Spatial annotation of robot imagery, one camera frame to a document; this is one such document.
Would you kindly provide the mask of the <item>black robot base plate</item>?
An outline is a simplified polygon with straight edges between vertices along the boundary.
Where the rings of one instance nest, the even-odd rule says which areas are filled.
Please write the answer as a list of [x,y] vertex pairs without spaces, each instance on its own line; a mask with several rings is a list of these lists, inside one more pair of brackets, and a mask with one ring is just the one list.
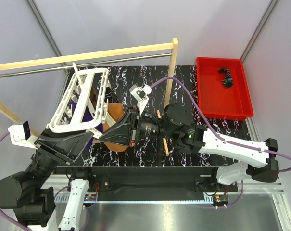
[[100,202],[180,203],[237,192],[236,183],[216,182],[216,167],[91,167]]

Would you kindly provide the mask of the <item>brown orange striped sock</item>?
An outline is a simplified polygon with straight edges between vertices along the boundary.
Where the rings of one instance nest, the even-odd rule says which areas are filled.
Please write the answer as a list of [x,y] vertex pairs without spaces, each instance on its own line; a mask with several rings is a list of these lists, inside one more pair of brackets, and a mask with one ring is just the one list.
[[94,87],[92,87],[91,90],[90,90],[89,98],[91,99],[92,102],[96,102],[97,101],[97,97],[98,97],[97,90]]

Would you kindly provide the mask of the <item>purple sock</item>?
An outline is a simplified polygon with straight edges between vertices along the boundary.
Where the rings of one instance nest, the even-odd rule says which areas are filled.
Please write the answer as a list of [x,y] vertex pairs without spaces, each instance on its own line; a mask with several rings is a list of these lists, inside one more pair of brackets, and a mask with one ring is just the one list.
[[[73,111],[73,114],[74,114],[75,108],[76,108],[76,103],[75,102],[72,102],[72,111]],[[92,119],[93,119],[92,118],[92,115],[91,115],[89,109],[86,107],[85,112],[84,112],[84,115],[83,115],[82,122],[88,122],[88,121],[91,121]],[[98,126],[96,126],[95,129],[98,130],[99,132],[103,132],[103,124],[100,123]],[[89,142],[87,143],[87,145],[85,147],[85,150],[89,150],[91,148],[94,139],[95,138],[92,137],[89,140]]]

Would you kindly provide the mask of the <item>black striped sock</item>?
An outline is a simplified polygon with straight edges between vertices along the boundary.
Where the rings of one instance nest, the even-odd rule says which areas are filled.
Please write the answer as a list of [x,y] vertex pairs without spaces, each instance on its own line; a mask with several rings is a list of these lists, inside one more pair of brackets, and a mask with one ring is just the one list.
[[233,86],[234,82],[233,82],[233,78],[231,76],[230,71],[227,68],[221,68],[218,73],[224,73],[225,77],[222,80],[222,83],[225,87],[230,88]]
[[113,88],[107,87],[105,92],[105,102],[108,103],[119,103],[118,96]]

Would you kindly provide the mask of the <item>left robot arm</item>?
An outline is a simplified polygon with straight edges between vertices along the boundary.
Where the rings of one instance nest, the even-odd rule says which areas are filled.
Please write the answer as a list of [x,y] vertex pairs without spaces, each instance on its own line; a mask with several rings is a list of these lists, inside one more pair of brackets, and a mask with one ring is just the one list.
[[78,231],[86,192],[95,186],[91,170],[77,168],[71,173],[71,190],[64,216],[56,222],[54,189],[42,186],[59,164],[70,164],[92,138],[91,132],[52,133],[39,136],[25,131],[10,131],[11,141],[36,149],[26,170],[0,180],[0,211],[13,209],[17,226],[25,231]]

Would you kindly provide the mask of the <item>white plastic clip hanger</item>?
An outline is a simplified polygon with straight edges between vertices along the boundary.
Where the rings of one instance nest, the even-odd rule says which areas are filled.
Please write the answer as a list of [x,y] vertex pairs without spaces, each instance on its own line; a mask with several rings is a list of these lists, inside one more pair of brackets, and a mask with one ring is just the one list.
[[[73,74],[68,87],[66,88],[63,97],[46,128],[55,133],[73,132],[73,131],[90,131],[93,133],[93,137],[98,139],[102,133],[96,130],[96,126],[100,123],[106,122],[108,103],[105,102],[106,88],[110,86],[108,79],[109,70],[107,68],[93,68],[78,70],[75,63],[73,63],[75,73]],[[94,107],[89,98],[90,90],[92,88],[95,75],[99,74],[101,77],[100,88],[98,91],[97,103]],[[74,96],[73,91],[79,90],[79,98],[76,102],[76,108],[74,114],[72,114],[70,123],[60,124],[62,116],[66,110],[69,101]],[[86,107],[89,109],[92,120],[88,122],[82,122],[83,115]]]

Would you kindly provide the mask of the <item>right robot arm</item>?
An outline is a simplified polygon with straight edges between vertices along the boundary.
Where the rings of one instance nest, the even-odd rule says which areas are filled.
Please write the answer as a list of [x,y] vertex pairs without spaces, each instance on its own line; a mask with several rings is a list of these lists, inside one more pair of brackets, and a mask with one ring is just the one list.
[[273,183],[278,178],[278,161],[269,153],[277,150],[275,139],[254,142],[218,134],[193,123],[190,114],[181,112],[176,104],[168,105],[161,118],[141,115],[138,109],[130,107],[103,132],[99,141],[133,146],[143,138],[171,139],[173,148],[186,154],[211,153],[236,159],[235,164],[213,170],[209,183],[216,191],[239,180]]

